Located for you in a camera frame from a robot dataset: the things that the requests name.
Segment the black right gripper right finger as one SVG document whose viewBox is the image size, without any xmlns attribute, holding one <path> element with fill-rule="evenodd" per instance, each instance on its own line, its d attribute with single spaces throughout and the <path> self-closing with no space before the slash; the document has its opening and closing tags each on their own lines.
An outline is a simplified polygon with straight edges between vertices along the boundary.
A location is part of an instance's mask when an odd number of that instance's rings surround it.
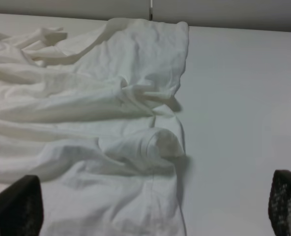
<svg viewBox="0 0 291 236">
<path fill-rule="evenodd" d="M 276 170 L 268 202 L 268 217 L 276 236 L 291 236 L 291 171 Z"/>
</svg>

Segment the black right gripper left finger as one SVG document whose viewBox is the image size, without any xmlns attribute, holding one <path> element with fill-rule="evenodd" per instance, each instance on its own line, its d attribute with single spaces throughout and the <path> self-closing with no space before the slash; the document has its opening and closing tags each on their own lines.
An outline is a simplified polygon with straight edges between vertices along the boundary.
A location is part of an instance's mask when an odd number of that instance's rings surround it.
<svg viewBox="0 0 291 236">
<path fill-rule="evenodd" d="M 43 220 L 38 176 L 24 176 L 0 192 L 0 236 L 38 236 Z"/>
</svg>

